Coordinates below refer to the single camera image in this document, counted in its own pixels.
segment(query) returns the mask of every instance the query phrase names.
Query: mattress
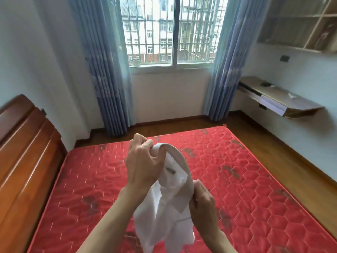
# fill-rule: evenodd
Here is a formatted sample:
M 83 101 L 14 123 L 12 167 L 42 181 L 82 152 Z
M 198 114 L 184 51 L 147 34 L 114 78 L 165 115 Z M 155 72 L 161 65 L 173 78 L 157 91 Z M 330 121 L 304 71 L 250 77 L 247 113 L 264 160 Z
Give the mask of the mattress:
M 216 201 L 238 253 L 333 253 L 337 243 L 226 128 L 152 138 L 178 148 Z M 127 183 L 129 142 L 77 148 L 66 157 L 28 253 L 76 252 Z M 184 252 L 209 252 L 194 230 Z M 142 252 L 131 219 L 120 252 Z M 163 243 L 154 252 L 164 253 Z

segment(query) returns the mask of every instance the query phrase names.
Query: left hand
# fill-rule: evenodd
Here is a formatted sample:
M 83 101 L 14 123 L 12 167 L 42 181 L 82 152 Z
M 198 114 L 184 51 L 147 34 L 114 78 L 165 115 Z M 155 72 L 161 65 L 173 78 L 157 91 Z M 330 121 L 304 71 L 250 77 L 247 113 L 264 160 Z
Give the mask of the left hand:
M 140 193 L 144 198 L 150 187 L 158 179 L 166 157 L 166 151 L 163 148 L 159 149 L 157 157 L 152 157 L 150 155 L 152 147 L 152 139 L 147 139 L 136 133 L 130 141 L 129 153 L 126 158 L 127 187 Z

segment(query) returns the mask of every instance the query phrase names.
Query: window sill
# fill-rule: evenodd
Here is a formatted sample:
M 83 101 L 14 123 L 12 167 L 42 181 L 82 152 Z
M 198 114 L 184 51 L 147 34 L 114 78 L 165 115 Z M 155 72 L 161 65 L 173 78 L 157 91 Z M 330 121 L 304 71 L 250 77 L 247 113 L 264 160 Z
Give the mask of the window sill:
M 213 63 L 178 63 L 175 68 L 170 63 L 166 64 L 144 64 L 140 67 L 130 67 L 131 74 L 146 74 L 146 73 L 177 73 L 177 72 L 195 72 L 198 70 L 209 70 L 213 68 Z

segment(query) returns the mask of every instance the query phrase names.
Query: forearm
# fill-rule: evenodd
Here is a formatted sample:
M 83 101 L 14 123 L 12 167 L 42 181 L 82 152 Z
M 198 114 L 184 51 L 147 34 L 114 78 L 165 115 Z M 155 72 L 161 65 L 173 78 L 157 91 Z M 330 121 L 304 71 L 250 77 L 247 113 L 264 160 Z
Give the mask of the forearm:
M 142 196 L 139 192 L 127 186 L 124 187 L 77 253 L 117 252 L 126 227 L 141 201 Z
M 205 236 L 204 242 L 212 253 L 237 253 L 221 230 L 215 236 Z

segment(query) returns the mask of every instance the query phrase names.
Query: wooden floor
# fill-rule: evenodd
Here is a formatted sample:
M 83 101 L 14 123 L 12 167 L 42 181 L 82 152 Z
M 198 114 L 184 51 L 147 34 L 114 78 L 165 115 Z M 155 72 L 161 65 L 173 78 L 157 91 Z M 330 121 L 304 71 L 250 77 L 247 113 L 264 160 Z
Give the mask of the wooden floor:
M 221 126 L 206 118 L 135 126 L 125 136 L 111 139 L 105 132 L 94 132 L 91 142 L 77 145 L 96 145 L 125 141 L 135 133 L 145 137 Z M 337 238 L 337 187 L 315 172 L 303 157 L 296 154 L 278 138 L 266 131 L 242 112 L 230 113 L 225 121 L 256 158 L 299 200 L 326 229 Z

